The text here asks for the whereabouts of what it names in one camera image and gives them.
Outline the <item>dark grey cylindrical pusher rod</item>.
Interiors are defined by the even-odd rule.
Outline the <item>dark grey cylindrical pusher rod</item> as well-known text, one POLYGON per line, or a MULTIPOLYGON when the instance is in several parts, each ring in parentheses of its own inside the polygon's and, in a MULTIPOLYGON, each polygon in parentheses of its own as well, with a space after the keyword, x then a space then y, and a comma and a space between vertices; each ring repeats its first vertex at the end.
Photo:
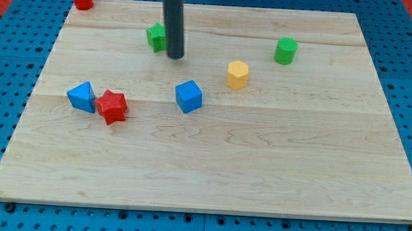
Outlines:
POLYGON ((162 0, 165 22, 166 52, 171 59, 184 56, 184 2, 185 0, 162 0))

